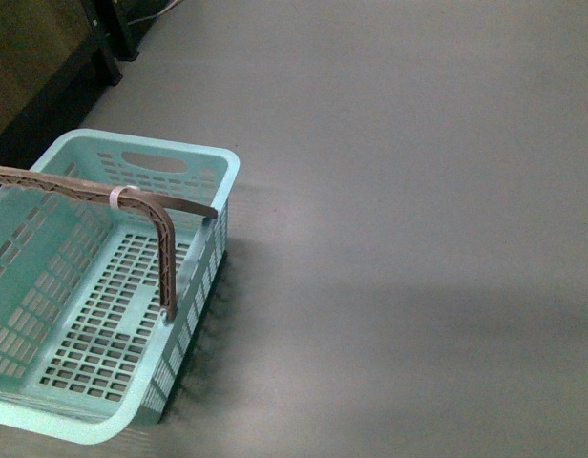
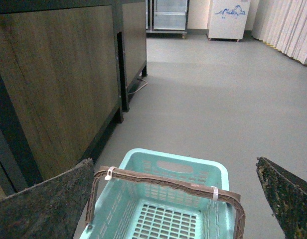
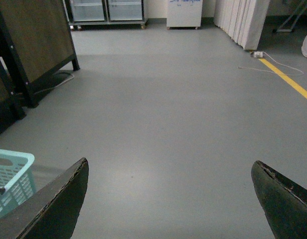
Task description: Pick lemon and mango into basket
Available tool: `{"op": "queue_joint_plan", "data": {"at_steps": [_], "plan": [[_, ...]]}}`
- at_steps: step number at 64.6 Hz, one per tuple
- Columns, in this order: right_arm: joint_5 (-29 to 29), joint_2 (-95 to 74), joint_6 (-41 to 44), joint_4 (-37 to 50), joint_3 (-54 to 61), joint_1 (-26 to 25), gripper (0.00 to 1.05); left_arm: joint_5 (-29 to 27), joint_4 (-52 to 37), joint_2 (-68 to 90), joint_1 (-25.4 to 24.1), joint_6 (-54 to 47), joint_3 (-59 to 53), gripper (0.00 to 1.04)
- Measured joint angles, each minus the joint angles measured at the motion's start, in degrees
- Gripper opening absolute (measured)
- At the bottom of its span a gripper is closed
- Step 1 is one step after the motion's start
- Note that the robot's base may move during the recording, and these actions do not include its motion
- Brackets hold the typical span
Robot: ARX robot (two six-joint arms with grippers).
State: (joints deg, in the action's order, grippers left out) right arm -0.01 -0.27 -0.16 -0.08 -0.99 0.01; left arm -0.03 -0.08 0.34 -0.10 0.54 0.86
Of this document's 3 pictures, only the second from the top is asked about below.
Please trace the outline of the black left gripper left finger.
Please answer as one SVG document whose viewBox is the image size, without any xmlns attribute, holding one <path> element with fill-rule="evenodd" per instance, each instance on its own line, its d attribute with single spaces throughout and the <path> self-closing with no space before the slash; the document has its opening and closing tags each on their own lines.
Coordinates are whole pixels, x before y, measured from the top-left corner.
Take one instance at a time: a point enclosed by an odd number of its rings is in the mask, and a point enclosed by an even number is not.
<svg viewBox="0 0 307 239">
<path fill-rule="evenodd" d="M 94 163 L 72 169 L 0 201 L 0 239 L 71 239 L 88 201 Z"/>
</svg>

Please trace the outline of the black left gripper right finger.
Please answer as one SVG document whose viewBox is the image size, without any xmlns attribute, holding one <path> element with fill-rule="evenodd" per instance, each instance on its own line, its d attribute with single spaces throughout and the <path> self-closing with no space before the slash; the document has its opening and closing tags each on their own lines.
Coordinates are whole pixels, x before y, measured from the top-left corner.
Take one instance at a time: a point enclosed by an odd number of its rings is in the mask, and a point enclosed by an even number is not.
<svg viewBox="0 0 307 239">
<path fill-rule="evenodd" d="M 285 238 L 307 239 L 307 181 L 265 157 L 256 172 Z"/>
</svg>

